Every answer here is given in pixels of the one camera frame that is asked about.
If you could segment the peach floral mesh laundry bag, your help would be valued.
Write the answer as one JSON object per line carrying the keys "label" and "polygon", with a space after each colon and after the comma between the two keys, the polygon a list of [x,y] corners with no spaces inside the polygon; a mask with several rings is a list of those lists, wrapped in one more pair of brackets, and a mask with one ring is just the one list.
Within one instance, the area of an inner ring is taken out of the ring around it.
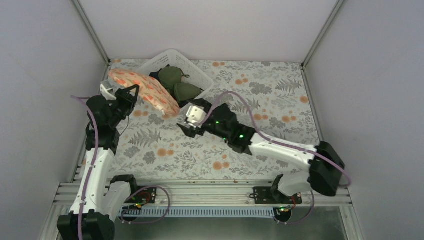
{"label": "peach floral mesh laundry bag", "polygon": [[150,103],[164,116],[177,116],[181,108],[172,95],[155,78],[126,69],[112,69],[108,72],[117,84],[129,88],[139,86],[138,95],[145,102]]}

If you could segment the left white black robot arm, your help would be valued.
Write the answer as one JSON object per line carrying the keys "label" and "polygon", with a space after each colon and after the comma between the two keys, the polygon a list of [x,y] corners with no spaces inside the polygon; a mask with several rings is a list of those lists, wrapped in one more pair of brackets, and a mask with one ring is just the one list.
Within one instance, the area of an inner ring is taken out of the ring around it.
{"label": "left white black robot arm", "polygon": [[57,221],[64,240],[113,240],[121,207],[139,197],[137,181],[131,174],[115,176],[106,187],[121,136],[117,126],[134,111],[139,90],[139,85],[118,89],[111,99],[102,94],[74,97],[86,108],[89,118],[85,129],[87,162],[69,213]]}

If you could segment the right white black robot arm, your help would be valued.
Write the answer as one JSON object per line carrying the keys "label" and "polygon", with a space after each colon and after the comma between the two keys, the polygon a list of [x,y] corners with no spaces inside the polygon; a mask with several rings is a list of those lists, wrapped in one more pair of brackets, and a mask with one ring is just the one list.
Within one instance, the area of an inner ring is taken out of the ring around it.
{"label": "right white black robot arm", "polygon": [[238,154],[272,158],[299,170],[275,179],[270,191],[274,202],[282,204],[289,197],[308,191],[327,197],[336,195],[345,164],[330,143],[320,141],[318,145],[306,145],[275,138],[239,123],[226,103],[213,107],[202,98],[190,99],[189,103],[185,124],[179,125],[187,137],[207,132],[223,139]]}

